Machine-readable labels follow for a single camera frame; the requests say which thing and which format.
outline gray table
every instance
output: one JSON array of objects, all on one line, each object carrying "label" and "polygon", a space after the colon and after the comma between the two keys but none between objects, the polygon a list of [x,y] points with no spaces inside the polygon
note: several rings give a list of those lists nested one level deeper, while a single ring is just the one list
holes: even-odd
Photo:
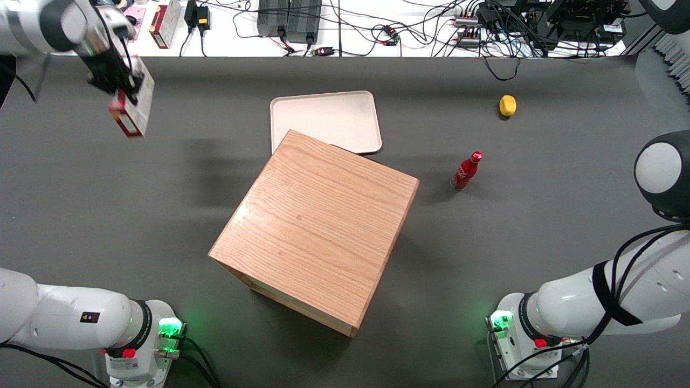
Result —
[{"label": "gray table", "polygon": [[[503,295],[611,258],[664,224],[633,180],[637,152],[664,132],[634,59],[524,60],[508,82],[477,59],[146,63],[157,86],[143,140],[123,136],[77,59],[54,61],[36,106],[13,88],[0,111],[0,265],[169,302],[227,387],[490,387],[483,319]],[[504,77],[515,65],[491,63]],[[362,89],[384,140],[373,158],[421,186],[349,340],[251,293],[206,253],[269,158],[271,99]],[[508,121],[496,115],[503,94],[517,98]],[[475,149],[480,171],[455,193],[448,180]],[[687,386],[689,334],[683,320],[601,338],[587,386]],[[90,364],[84,352],[54,354]],[[0,351],[0,387],[78,386]],[[178,362],[168,386],[205,385]]]}]

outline small box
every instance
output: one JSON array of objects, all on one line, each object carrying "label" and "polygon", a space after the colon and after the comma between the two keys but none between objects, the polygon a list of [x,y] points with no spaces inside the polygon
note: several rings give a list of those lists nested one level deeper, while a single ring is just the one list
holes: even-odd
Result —
[{"label": "small box", "polygon": [[419,183],[291,130],[208,255],[253,291],[354,337]]},{"label": "small box", "polygon": [[172,0],[169,6],[158,6],[149,32],[159,48],[171,48],[179,22],[181,6]]},{"label": "small box", "polygon": [[148,115],[151,112],[155,82],[144,65],[144,61],[138,56],[132,57],[132,67],[133,73],[144,76],[137,93],[137,104],[134,105],[122,89],[118,89],[110,100],[108,110],[127,137],[144,137],[148,126]]}]

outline coca-cola bottle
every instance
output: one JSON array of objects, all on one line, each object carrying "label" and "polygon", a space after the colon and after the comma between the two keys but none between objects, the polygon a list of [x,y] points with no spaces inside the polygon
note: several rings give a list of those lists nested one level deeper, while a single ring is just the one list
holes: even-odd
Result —
[{"label": "coca-cola bottle", "polygon": [[451,179],[451,186],[455,190],[460,191],[467,186],[470,179],[477,173],[477,167],[479,167],[477,164],[480,160],[482,160],[482,153],[475,151],[469,159],[460,164]]}]

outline white tray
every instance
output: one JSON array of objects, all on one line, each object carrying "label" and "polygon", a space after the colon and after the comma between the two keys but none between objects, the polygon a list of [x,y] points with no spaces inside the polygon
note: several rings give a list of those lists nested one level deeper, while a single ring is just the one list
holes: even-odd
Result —
[{"label": "white tray", "polygon": [[274,99],[271,154],[290,129],[353,153],[376,153],[382,146],[374,96],[365,90]]}]

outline wooden box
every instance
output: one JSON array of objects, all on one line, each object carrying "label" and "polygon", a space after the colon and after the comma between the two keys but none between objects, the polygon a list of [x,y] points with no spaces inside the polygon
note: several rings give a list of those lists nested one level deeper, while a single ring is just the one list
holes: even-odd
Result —
[{"label": "wooden box", "polygon": [[354,337],[419,180],[291,130],[208,255]]}]

